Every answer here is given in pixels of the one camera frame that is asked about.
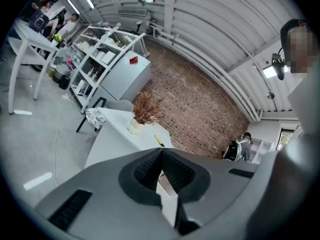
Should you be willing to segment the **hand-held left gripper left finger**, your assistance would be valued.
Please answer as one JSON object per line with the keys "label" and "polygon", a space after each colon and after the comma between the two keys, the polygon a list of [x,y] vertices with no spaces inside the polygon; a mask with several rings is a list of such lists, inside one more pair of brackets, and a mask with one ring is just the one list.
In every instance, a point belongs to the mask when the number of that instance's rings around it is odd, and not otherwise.
{"label": "hand-held left gripper left finger", "polygon": [[51,191],[35,209],[68,239],[174,240],[179,233],[161,207],[137,203],[119,183],[124,166],[160,151],[153,148],[90,165]]}

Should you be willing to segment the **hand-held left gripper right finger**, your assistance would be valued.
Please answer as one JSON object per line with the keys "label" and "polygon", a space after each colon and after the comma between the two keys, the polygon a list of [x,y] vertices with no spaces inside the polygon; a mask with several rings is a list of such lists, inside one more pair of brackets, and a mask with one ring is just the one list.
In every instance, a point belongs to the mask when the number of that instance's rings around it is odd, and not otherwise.
{"label": "hand-held left gripper right finger", "polygon": [[248,162],[195,156],[164,148],[161,166],[175,196],[166,213],[174,236],[247,236],[253,214],[245,190],[257,170]]}

